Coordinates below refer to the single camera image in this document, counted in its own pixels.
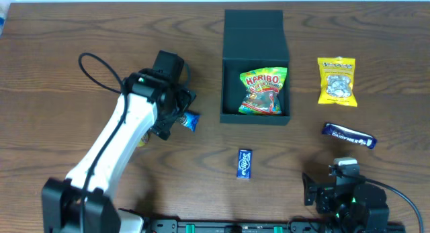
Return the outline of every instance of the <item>box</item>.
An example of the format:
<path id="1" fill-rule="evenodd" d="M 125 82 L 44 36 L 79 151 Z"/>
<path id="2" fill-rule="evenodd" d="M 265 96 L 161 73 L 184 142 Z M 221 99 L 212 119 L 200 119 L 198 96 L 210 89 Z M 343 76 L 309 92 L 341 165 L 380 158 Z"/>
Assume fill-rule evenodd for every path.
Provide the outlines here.
<path id="1" fill-rule="evenodd" d="M 241 73 L 287 67 L 290 61 L 282 11 L 226 10 L 222 55 L 221 123 L 284 126 L 290 120 L 290 69 L 278 94 L 282 115 L 245 115 L 239 107 L 247 94 Z"/>

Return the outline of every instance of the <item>box lid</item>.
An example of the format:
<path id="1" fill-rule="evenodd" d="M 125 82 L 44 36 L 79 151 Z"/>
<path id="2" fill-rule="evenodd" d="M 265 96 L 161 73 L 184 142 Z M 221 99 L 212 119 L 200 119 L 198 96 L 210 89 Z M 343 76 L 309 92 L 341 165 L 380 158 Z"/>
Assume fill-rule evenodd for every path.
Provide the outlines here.
<path id="1" fill-rule="evenodd" d="M 226 10 L 224 59 L 290 60 L 280 10 Z"/>

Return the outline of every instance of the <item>blue snack package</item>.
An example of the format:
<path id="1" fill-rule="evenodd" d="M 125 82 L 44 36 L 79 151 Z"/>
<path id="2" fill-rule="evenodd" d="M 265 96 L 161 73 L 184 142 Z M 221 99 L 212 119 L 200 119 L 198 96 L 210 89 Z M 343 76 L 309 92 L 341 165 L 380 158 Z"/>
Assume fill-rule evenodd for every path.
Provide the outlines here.
<path id="1" fill-rule="evenodd" d="M 199 118 L 200 115 L 186 111 L 183 116 L 178 118 L 176 121 L 194 132 L 196 130 L 197 123 L 199 122 Z"/>
<path id="2" fill-rule="evenodd" d="M 348 142 L 364 145 L 369 149 L 373 149 L 378 142 L 376 138 L 370 136 L 369 134 L 357 132 L 355 130 L 351 130 L 349 128 L 332 123 L 325 124 L 324 129 L 322 129 L 322 134 L 331 135 Z"/>
<path id="3" fill-rule="evenodd" d="M 239 149 L 239 159 L 237 163 L 237 174 L 238 179 L 250 179 L 251 178 L 251 161 L 253 158 L 253 151 L 249 149 Z"/>

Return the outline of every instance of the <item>green candy bag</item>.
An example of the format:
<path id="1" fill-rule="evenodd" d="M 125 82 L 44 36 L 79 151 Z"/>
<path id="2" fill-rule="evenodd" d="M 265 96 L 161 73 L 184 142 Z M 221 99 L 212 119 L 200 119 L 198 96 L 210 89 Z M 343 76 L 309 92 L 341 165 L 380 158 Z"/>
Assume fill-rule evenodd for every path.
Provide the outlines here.
<path id="1" fill-rule="evenodd" d="M 277 94 L 284 86 L 287 68 L 260 68 L 241 73 L 240 79 L 247 88 L 239 112 L 247 115 L 282 114 Z"/>

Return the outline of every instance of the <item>yellow wrapper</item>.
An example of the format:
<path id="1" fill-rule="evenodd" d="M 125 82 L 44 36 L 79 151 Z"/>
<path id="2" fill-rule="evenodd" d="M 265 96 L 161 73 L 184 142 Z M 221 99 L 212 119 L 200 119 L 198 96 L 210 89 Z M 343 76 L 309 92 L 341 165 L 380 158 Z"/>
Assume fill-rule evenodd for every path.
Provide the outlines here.
<path id="1" fill-rule="evenodd" d="M 318 103 L 357 107 L 352 93 L 355 58 L 318 58 L 321 95 Z"/>

